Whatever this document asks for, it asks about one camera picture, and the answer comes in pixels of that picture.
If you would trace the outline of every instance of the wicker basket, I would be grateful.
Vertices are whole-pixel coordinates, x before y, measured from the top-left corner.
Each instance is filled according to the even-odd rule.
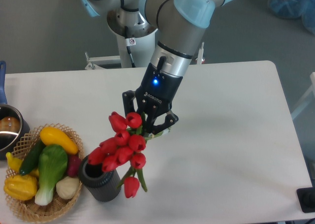
[[[34,128],[34,130],[31,130],[28,134],[25,134],[25,136],[22,137],[14,147],[14,151],[12,152],[13,157],[23,159],[31,147],[39,139],[39,133],[44,127],[56,127],[65,132],[66,135],[68,135],[78,146],[79,158],[84,158],[84,150],[80,137],[71,128],[61,124],[46,124],[44,126]],[[7,169],[6,178],[13,175],[16,175],[16,172],[12,169]],[[82,183],[80,182],[79,189],[75,193],[74,197],[68,200],[60,198],[57,192],[55,192],[53,201],[46,206],[39,206],[35,204],[34,198],[27,201],[20,201],[6,195],[5,200],[10,210],[12,210],[13,214],[19,219],[31,223],[46,223],[61,217],[70,210],[70,208],[77,201],[77,198],[81,192],[81,187]]]

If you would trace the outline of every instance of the blue led light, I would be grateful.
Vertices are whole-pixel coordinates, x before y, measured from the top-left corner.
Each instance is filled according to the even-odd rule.
[[[156,86],[158,85],[158,80],[155,78],[152,83]]]

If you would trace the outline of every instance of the bok choy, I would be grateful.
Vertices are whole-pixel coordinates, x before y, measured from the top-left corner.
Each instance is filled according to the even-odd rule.
[[[39,190],[35,203],[45,206],[53,200],[56,183],[62,179],[68,163],[68,156],[60,145],[50,145],[43,149],[39,156]]]

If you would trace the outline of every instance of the yellow bell pepper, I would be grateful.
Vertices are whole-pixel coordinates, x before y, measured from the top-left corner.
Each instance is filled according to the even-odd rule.
[[[22,160],[15,158],[12,156],[12,154],[10,152],[5,154],[6,159],[8,161],[8,166],[15,172],[19,172],[20,166],[22,164]],[[31,176],[35,176],[35,177],[39,177],[39,172],[38,169],[35,168],[33,169],[33,171],[30,172]]]
[[[37,180],[30,175],[10,176],[4,181],[4,192],[18,200],[29,200],[36,195]]]
[[[46,146],[58,144],[70,155],[78,153],[78,146],[61,129],[55,127],[45,127],[39,133],[41,141]]]

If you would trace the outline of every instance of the red tulip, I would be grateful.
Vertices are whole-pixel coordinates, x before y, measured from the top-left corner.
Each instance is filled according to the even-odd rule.
[[[117,144],[115,142],[115,138],[109,138],[103,142],[101,142],[99,144],[99,146],[101,147],[101,151],[104,154],[110,154],[113,155],[115,154],[116,150],[117,150]]]
[[[124,181],[125,196],[126,198],[135,197],[140,187],[140,183],[137,178],[130,176]]]
[[[110,124],[114,132],[125,130],[127,128],[126,120],[117,112],[112,112],[112,115],[108,117]]]
[[[88,164],[91,164],[91,165],[100,164],[104,161],[105,158],[106,158],[106,154],[102,153],[101,147],[97,147],[89,154]]]
[[[142,153],[136,153],[133,155],[130,163],[135,169],[141,169],[146,164],[146,156]]]
[[[129,138],[130,138],[130,134],[127,130],[121,130],[119,132],[116,133],[115,135],[115,143],[119,146],[125,146],[127,145]]]
[[[136,129],[142,125],[141,116],[136,112],[129,112],[126,116],[126,123],[131,128]]]
[[[143,136],[133,134],[129,139],[128,145],[133,151],[140,152],[146,148],[146,141]]]
[[[104,159],[102,171],[110,172],[110,171],[115,170],[117,167],[118,167],[118,164],[116,162],[116,157],[114,155],[110,155]]]
[[[132,155],[133,155],[133,150],[130,147],[124,146],[124,147],[119,148],[115,153],[117,164],[118,165],[125,164],[127,161],[129,161],[132,158]]]

